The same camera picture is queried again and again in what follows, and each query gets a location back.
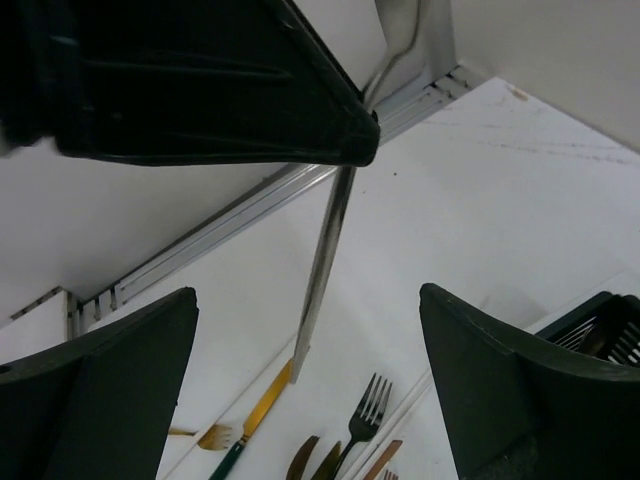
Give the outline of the gold fork green handle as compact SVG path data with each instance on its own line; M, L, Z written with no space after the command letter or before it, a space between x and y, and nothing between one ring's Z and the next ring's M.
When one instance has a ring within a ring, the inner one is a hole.
M232 434L233 428L222 424L213 424L205 433L176 427L171 427L168 431L169 436L197 437L197 445L201 449L209 451L226 450L230 446Z

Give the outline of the silver spoon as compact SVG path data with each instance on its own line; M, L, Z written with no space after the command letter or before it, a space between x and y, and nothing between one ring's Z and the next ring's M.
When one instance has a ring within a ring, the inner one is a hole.
M356 172L355 167L340 167L336 170L332 183L303 301L291 364L290 382L292 384L297 382L309 351L311 337L319 317L335 259Z

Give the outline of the gold knife green handle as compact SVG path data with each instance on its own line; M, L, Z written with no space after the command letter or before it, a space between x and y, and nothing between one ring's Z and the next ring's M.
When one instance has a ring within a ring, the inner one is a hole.
M240 439L229 449L220 464L209 477L210 480L225 480L228 477L236 462L244 452L249 440L256 432L264 418L268 415L269 411L274 406L287 385L290 383L292 363L293 359L289 359L287 361L268 389L264 392L260 400L254 406L253 410L243 423L243 433Z

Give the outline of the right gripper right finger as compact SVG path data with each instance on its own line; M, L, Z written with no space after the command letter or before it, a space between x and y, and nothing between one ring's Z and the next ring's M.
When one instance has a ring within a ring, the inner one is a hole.
M564 349L428 283L420 319L461 479L635 479L639 367Z

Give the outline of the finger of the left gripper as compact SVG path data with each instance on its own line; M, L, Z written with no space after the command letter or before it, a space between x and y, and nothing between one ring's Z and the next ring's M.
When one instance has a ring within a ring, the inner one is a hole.
M364 167L381 135L291 1L5 1L1 125L146 167Z

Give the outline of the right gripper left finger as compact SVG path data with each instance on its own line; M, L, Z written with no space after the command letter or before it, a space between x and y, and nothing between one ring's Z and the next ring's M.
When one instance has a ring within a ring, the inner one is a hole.
M2 478L155 478L198 317L183 287L2 365Z

